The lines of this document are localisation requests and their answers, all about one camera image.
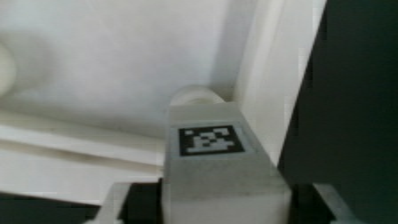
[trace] white wall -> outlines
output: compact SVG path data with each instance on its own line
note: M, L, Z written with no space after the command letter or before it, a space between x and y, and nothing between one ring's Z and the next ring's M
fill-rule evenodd
M17 63L1 107L163 135L175 90L230 96L255 0L0 0Z

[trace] black panel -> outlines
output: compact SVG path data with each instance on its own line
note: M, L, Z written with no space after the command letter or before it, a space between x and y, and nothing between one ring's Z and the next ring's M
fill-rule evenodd
M294 185L287 224L330 224L334 219L312 185Z
M119 219L124 224L161 224L161 183L133 184Z
M97 210L92 205L0 194L0 224L81 224Z

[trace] curved white edge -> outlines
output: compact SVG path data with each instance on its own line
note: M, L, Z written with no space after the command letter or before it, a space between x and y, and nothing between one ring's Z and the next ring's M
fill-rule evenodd
M0 192L101 205L113 183L151 183L156 166L0 141Z
M259 0L234 101L277 164L326 0Z
M0 140L147 165L163 165L161 139L95 129L8 111L0 111Z

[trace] white surface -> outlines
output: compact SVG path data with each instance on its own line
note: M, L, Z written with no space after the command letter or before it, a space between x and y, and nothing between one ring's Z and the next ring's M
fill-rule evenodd
M289 188L236 104L175 106L168 116L161 186L165 224L284 224ZM181 156L179 128L225 125L232 126L243 152Z
M163 136L175 90L230 95L255 0L0 0L1 108Z
M7 111L0 111L0 140L163 166L163 140Z
M0 191L99 205L115 182L154 182L158 167L0 141Z
M7 49L0 44L0 97L7 93L15 80L15 64Z
M239 103L273 164L326 0L259 0L236 82Z
M225 102L214 92L202 86L186 86L175 93L170 106L188 104L213 104Z
M122 220L119 220L119 214L127 197L129 187L131 183L113 184L104 203L97 211L95 219L85 224L122 224Z

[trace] white object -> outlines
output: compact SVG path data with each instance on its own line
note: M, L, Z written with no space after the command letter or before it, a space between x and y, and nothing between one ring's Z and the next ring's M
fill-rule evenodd
M239 104L273 164L326 0L259 0L236 81Z
M236 104L172 106L168 118L165 224L284 224L289 188Z
M115 182L156 182L156 166L0 141L0 190L101 205Z
M0 44L0 96L7 93L15 81L15 64L10 53Z
M161 139L8 111L0 111L0 140L147 165L163 165Z
M85 224L122 224L119 214L122 210L122 203L127 197L131 183L115 183L108 192L101 209L97 211L95 219Z
M175 93L170 106L191 104L214 104L225 102L204 86L186 86Z

